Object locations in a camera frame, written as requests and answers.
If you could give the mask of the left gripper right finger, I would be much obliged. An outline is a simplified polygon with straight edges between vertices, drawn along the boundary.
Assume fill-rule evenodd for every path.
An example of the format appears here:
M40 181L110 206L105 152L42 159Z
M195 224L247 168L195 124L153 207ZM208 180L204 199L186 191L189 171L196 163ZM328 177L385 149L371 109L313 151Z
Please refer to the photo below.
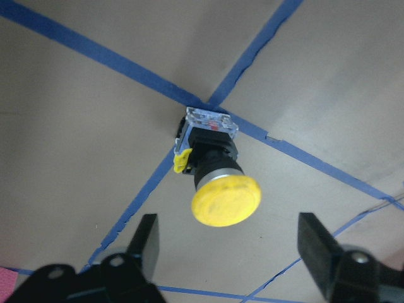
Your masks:
M300 213L297 249L327 302L403 302L403 270L341 245L313 213Z

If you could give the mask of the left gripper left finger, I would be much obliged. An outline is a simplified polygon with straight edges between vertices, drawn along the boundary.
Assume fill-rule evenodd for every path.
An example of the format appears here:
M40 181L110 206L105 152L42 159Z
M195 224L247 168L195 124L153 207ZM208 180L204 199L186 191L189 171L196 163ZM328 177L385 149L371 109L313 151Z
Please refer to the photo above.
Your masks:
M81 273L68 264L43 266L8 302L165 302L152 282L158 254L158 216L146 214L124 252L110 254Z

